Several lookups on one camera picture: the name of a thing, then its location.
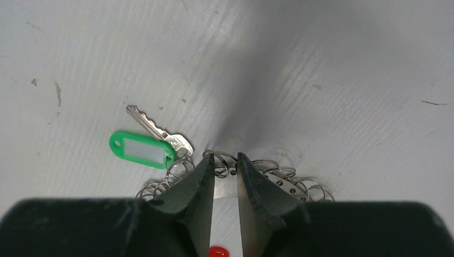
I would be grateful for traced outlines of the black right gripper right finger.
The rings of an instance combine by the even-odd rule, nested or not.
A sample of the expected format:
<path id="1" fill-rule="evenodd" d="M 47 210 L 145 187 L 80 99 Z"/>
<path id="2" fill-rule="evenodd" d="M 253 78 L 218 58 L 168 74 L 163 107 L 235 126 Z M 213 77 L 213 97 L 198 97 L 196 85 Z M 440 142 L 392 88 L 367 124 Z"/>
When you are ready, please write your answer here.
<path id="1" fill-rule="evenodd" d="M 305 204 L 262 175 L 238 153 L 238 202 L 244 256 L 310 256 Z"/>

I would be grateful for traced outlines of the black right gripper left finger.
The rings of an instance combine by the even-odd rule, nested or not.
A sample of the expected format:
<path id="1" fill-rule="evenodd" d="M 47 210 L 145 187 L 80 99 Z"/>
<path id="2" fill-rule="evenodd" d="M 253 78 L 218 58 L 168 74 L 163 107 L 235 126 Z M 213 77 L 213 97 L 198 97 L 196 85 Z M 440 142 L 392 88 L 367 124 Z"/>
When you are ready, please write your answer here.
<path id="1" fill-rule="evenodd" d="M 207 154 L 189 175 L 148 201 L 155 256 L 208 256 L 215 162 Z"/>

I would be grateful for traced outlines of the large metal keyring with rings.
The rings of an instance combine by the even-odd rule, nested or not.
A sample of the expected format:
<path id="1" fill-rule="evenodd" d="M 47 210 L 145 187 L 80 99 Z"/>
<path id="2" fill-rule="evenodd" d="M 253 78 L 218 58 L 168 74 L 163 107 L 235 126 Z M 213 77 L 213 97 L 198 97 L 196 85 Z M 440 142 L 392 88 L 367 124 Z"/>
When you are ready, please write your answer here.
<path id="1" fill-rule="evenodd" d="M 205 150 L 203 155 L 212 155 L 215 160 L 214 198 L 232 198 L 237 196 L 237 158 L 226 152 Z M 252 165 L 264 178 L 303 202 L 335 202 L 334 195 L 317 178 L 297 176 L 293 167 L 281 166 L 271 159 L 257 159 Z M 136 198 L 151 200 L 164 193 L 186 178 L 195 169 L 194 162 L 182 158 L 166 166 L 163 179 L 150 179 L 135 195 Z"/>

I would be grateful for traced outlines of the silver key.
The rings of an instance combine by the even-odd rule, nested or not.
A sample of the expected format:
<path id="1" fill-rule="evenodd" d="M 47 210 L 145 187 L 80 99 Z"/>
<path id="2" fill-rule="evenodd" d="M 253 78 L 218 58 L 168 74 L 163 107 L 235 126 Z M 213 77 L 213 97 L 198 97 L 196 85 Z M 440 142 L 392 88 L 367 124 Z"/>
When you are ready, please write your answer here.
<path id="1" fill-rule="evenodd" d="M 179 158 L 189 158 L 194 154 L 192 145 L 182 134 L 172 134 L 159 128 L 155 122 L 148 118 L 145 112 L 140 111 L 136 105 L 127 105 L 126 112 L 150 133 L 152 137 L 159 141 L 167 142 L 174 149 Z"/>

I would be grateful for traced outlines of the green plastic key tag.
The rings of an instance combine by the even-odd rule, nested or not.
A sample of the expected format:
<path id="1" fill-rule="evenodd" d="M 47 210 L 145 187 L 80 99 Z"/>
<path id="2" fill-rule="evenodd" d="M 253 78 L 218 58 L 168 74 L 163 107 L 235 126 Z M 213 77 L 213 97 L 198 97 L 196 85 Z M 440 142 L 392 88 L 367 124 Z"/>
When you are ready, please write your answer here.
<path id="1" fill-rule="evenodd" d="M 157 169 L 166 169 L 176 160 L 176 152 L 167 142 L 128 131 L 114 132 L 109 147 L 123 160 Z"/>

